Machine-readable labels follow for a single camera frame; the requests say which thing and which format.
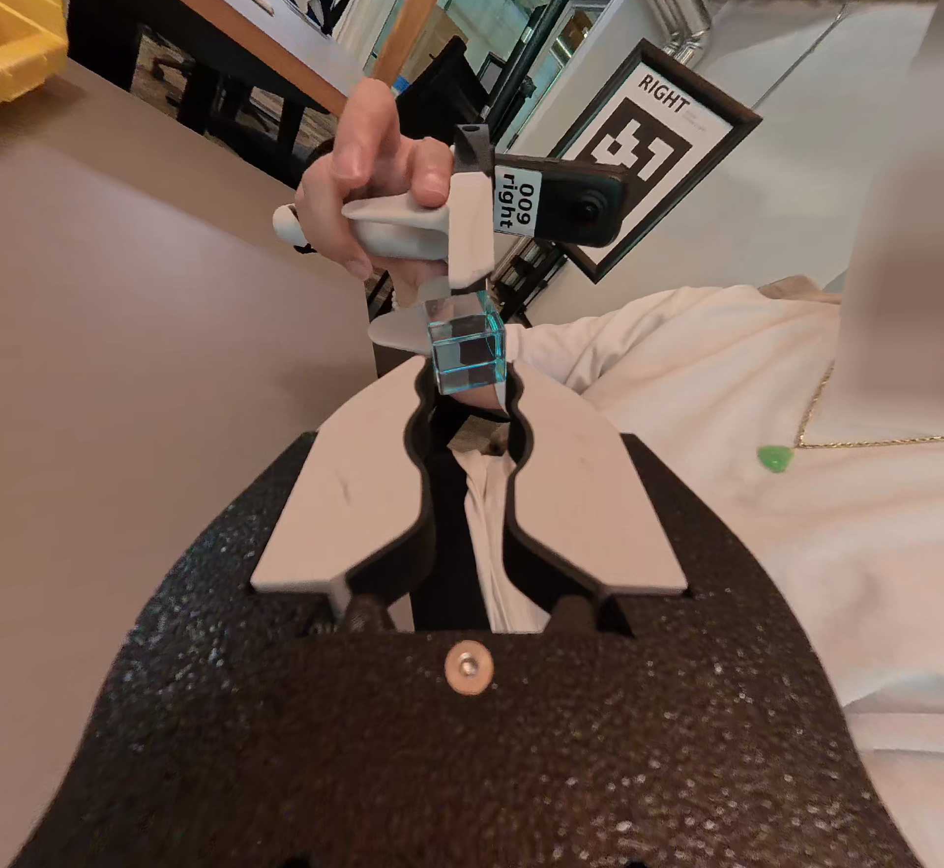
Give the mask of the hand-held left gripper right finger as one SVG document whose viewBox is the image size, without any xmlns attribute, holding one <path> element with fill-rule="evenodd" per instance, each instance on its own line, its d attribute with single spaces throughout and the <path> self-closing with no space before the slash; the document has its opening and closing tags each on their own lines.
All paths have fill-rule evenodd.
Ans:
<svg viewBox="0 0 944 868">
<path fill-rule="evenodd" d="M 688 582 L 622 434 L 575 391 L 522 359 L 510 418 L 505 574 L 538 607 L 568 596 L 680 595 Z"/>
</svg>

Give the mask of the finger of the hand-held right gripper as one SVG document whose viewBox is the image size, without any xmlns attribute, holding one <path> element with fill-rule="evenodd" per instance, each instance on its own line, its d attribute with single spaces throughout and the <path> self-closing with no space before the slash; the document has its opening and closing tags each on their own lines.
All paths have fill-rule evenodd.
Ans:
<svg viewBox="0 0 944 868">
<path fill-rule="evenodd" d="M 455 173 L 446 208 L 449 286 L 464 291 L 487 279 L 495 266 L 491 178 L 479 171 Z"/>
</svg>

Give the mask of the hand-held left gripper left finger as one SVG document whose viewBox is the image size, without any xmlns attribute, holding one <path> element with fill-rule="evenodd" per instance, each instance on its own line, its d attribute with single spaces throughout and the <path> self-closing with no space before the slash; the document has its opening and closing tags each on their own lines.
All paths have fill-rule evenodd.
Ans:
<svg viewBox="0 0 944 868">
<path fill-rule="evenodd" d="M 435 399 L 430 360 L 412 357 L 341 405 L 309 455 L 251 576 L 254 592 L 396 604 L 435 558 L 424 465 Z"/>
</svg>

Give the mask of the clear glass cube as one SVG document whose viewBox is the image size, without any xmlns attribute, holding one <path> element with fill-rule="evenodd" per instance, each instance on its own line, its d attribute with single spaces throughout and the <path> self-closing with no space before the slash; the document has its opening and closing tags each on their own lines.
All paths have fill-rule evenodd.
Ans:
<svg viewBox="0 0 944 868">
<path fill-rule="evenodd" d="M 486 289 L 431 299 L 421 310 L 442 396 L 505 384 L 505 325 Z"/>
</svg>

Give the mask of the yellow plastic bin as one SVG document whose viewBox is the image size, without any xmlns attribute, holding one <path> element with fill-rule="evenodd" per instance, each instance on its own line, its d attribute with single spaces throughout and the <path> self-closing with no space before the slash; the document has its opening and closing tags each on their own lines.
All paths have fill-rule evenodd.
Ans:
<svg viewBox="0 0 944 868">
<path fill-rule="evenodd" d="M 1 103 L 60 73 L 68 36 L 62 0 L 1 0 Z"/>
</svg>

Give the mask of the person's right hand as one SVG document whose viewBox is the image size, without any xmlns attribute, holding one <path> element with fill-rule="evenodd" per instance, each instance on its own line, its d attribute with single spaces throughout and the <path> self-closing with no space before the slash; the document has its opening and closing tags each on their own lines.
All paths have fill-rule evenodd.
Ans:
<svg viewBox="0 0 944 868">
<path fill-rule="evenodd" d="M 351 201 L 409 193 L 426 208 L 449 196 L 453 171 L 450 149 L 434 139 L 401 134 L 395 97 L 377 79 L 362 79 L 339 118 L 333 148 L 304 172 L 295 193 L 295 211 L 313 250 L 365 281 L 388 272 L 397 300 L 405 305 L 419 286 L 446 273 L 443 261 L 371 257 L 351 231 L 343 206 Z"/>
</svg>

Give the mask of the black poster easel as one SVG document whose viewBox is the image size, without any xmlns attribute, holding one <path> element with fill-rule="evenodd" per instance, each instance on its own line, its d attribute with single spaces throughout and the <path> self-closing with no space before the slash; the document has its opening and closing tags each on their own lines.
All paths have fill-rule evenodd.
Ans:
<svg viewBox="0 0 944 868">
<path fill-rule="evenodd" d="M 489 294 L 502 321 L 530 327 L 527 307 L 566 263 L 559 244 L 529 237 L 517 238 L 488 280 Z"/>
</svg>

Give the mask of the black-framed marker poster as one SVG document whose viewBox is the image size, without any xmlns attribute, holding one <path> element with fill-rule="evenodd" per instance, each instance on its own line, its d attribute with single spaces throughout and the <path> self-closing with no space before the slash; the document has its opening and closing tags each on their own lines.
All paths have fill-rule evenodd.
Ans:
<svg viewBox="0 0 944 868">
<path fill-rule="evenodd" d="M 598 284 L 761 121 L 641 39 L 551 149 L 557 159 L 622 166 L 629 179 L 616 236 L 596 249 L 561 241 L 566 256 Z"/>
</svg>

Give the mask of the black office chair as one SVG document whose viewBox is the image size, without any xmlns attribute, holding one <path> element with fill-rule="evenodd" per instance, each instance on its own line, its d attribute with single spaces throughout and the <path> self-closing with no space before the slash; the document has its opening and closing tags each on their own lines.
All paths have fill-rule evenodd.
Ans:
<svg viewBox="0 0 944 868">
<path fill-rule="evenodd" d="M 480 85 L 466 60 L 466 42 L 454 36 L 395 99 L 399 131 L 404 137 L 433 139 L 452 146 L 458 125 L 478 119 Z"/>
</svg>

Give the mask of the person's white shirt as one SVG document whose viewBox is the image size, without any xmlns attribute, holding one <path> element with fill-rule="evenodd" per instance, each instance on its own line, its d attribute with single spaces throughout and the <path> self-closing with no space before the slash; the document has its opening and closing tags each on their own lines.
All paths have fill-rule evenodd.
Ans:
<svg viewBox="0 0 944 868">
<path fill-rule="evenodd" d="M 626 441 L 688 582 L 538 607 L 464 453 L 498 682 L 393 866 L 942 866 L 942 422 L 847 422 L 833 298 L 683 288 L 506 330 Z"/>
</svg>

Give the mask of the black tripod stand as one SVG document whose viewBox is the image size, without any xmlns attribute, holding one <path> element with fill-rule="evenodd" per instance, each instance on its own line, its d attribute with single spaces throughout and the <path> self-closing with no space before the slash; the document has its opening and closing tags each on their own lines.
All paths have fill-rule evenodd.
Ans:
<svg viewBox="0 0 944 868">
<path fill-rule="evenodd" d="M 480 114 L 480 121 L 489 128 L 492 146 L 498 146 L 519 109 L 514 105 L 517 102 L 523 103 L 528 97 L 519 97 L 523 83 L 568 3 L 569 0 L 549 0 L 547 4 L 538 7 L 529 18 L 525 32 L 515 44 L 493 86 L 488 106 L 482 109 Z"/>
</svg>

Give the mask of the grey-top wood-edged desk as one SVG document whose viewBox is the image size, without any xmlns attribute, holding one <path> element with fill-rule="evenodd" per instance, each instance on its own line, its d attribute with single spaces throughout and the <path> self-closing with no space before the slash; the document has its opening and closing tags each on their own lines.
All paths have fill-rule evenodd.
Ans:
<svg viewBox="0 0 944 868">
<path fill-rule="evenodd" d="M 145 0 L 134 0 L 143 3 Z M 304 95 L 338 115 L 363 77 L 355 59 L 325 36 L 287 0 L 267 0 L 268 16 L 250 0 L 173 1 Z"/>
</svg>

